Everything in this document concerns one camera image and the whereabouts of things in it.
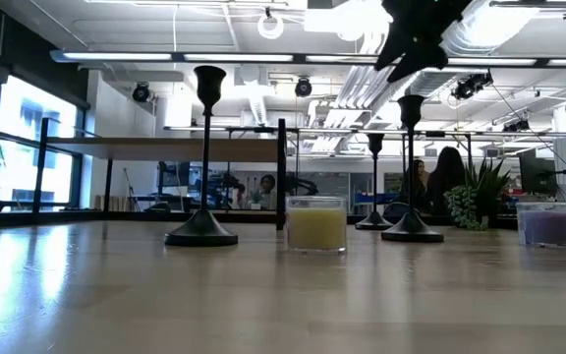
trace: purple candle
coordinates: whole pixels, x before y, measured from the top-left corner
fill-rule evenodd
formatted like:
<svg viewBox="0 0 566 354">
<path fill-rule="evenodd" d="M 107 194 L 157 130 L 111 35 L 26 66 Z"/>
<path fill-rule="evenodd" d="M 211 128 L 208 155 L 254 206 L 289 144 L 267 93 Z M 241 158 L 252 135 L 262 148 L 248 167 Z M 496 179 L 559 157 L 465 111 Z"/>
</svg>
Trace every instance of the purple candle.
<svg viewBox="0 0 566 354">
<path fill-rule="evenodd" d="M 566 247 L 566 210 L 523 210 L 519 212 L 522 245 Z"/>
</svg>

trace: yellow candle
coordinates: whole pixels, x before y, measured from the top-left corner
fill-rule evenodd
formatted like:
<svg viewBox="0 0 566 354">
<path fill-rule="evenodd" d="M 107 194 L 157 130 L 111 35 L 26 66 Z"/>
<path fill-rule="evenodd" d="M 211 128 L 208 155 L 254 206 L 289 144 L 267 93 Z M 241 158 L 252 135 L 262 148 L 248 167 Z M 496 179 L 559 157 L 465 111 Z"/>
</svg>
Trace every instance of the yellow candle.
<svg viewBox="0 0 566 354">
<path fill-rule="evenodd" d="M 290 208 L 287 217 L 288 247 L 302 250 L 346 249 L 346 210 Z"/>
</svg>

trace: security camera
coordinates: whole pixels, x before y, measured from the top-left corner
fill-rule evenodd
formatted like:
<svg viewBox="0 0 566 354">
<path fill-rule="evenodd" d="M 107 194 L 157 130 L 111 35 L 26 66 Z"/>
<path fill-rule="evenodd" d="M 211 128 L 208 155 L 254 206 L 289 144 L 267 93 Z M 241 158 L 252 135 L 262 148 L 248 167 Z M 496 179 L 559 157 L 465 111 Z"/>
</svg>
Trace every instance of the security camera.
<svg viewBox="0 0 566 354">
<path fill-rule="evenodd" d="M 296 89 L 294 90 L 297 97 L 307 97 L 311 94 L 311 84 L 308 78 L 299 78 L 299 82 L 296 84 Z"/>
<path fill-rule="evenodd" d="M 133 100 L 139 103 L 148 103 L 154 99 L 154 93 L 149 90 L 149 83 L 137 83 L 133 90 Z"/>
</svg>

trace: computer monitor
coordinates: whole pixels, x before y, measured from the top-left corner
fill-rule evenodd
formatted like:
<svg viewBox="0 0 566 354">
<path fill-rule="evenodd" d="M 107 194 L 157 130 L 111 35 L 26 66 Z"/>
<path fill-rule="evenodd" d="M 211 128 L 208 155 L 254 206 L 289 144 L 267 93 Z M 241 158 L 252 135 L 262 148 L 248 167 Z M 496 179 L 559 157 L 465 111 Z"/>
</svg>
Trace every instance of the computer monitor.
<svg viewBox="0 0 566 354">
<path fill-rule="evenodd" d="M 530 150 L 519 155 L 519 163 L 521 187 L 525 193 L 556 196 L 558 184 L 553 174 L 556 171 L 553 160 L 537 158 L 537 152 Z"/>
<path fill-rule="evenodd" d="M 163 187 L 189 186 L 189 162 L 159 162 L 158 167 Z"/>
</svg>

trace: window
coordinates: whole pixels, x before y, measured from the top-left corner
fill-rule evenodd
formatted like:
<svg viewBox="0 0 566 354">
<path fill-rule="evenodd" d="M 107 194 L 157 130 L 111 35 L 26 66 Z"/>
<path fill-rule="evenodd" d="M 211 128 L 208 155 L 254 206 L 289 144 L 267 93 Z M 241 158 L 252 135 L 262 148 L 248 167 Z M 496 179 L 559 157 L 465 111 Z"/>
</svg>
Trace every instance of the window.
<svg viewBox="0 0 566 354">
<path fill-rule="evenodd" d="M 49 117 L 62 123 L 50 122 L 50 137 L 71 138 L 77 113 L 75 105 L 15 77 L 1 87 L 0 132 L 38 141 L 42 118 Z"/>
<path fill-rule="evenodd" d="M 38 148 L 0 141 L 0 200 L 30 202 L 36 183 Z M 72 157 L 48 151 L 45 155 L 41 201 L 67 203 L 70 197 Z"/>
</svg>

